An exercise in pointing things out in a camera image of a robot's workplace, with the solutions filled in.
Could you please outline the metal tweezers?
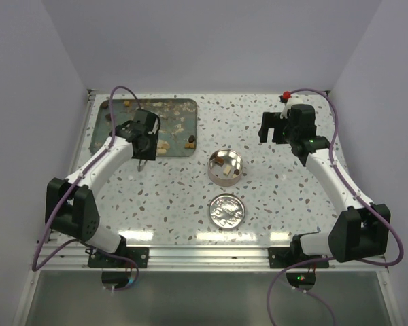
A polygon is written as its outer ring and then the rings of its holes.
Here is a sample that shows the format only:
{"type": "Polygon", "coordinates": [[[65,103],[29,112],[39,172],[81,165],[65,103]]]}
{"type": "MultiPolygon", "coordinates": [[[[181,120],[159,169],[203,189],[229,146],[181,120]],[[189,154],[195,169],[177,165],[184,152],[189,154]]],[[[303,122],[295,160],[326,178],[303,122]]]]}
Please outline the metal tweezers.
{"type": "Polygon", "coordinates": [[[137,165],[137,171],[142,172],[146,166],[147,160],[140,160],[138,165],[137,165]]]}

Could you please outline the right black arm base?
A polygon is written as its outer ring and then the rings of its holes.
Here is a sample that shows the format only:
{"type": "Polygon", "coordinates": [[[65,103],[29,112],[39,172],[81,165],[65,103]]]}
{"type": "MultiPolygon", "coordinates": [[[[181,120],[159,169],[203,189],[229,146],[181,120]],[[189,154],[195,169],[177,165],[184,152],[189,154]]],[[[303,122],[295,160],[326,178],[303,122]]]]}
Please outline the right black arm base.
{"type": "Polygon", "coordinates": [[[289,247],[269,247],[268,259],[270,268],[287,268],[288,266],[310,259],[319,259],[321,256],[308,256],[303,253],[295,254],[289,247]]]}

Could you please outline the white chocolate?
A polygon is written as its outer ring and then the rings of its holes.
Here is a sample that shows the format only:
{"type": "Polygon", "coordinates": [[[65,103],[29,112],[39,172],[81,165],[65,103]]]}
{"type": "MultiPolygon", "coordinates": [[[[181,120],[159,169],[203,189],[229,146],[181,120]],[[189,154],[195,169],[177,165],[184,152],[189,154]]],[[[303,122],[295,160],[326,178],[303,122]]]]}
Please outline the white chocolate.
{"type": "Polygon", "coordinates": [[[232,166],[229,166],[229,165],[225,166],[224,171],[223,171],[224,175],[228,176],[231,172],[231,169],[232,169],[232,166]]]}

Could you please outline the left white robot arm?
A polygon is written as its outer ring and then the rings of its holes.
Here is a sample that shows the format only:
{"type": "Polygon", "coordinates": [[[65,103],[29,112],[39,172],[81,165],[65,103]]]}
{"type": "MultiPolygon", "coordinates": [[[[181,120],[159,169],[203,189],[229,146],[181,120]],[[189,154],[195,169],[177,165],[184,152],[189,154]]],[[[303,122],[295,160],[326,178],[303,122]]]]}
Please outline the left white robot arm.
{"type": "Polygon", "coordinates": [[[64,179],[47,186],[46,226],[101,251],[110,265],[123,265],[128,251],[122,237],[101,224],[96,197],[126,161],[154,161],[160,118],[136,110],[133,119],[115,127],[89,161],[64,179]]]}

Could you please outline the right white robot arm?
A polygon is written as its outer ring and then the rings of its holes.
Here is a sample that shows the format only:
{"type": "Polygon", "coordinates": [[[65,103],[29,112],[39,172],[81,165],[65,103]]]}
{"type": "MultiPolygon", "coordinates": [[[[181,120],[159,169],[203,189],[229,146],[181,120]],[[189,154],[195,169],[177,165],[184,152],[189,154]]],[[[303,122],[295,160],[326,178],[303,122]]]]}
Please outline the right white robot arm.
{"type": "Polygon", "coordinates": [[[337,214],[329,233],[294,236],[288,254],[290,261],[302,267],[323,255],[346,262],[384,254],[391,212],[385,204],[375,204],[350,179],[340,162],[330,158],[330,141],[317,134],[315,109],[295,104],[286,112],[265,112],[258,132],[260,142],[267,142],[270,130],[272,142],[288,144],[319,181],[337,214]]]}

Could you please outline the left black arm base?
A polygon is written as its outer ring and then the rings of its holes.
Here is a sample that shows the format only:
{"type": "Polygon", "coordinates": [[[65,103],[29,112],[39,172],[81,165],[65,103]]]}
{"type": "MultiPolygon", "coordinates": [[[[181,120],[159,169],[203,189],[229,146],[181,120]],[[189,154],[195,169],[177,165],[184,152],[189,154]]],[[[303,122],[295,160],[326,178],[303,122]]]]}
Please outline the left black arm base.
{"type": "Polygon", "coordinates": [[[150,250],[148,247],[124,247],[115,253],[102,253],[87,248],[89,268],[147,268],[150,250]]]}

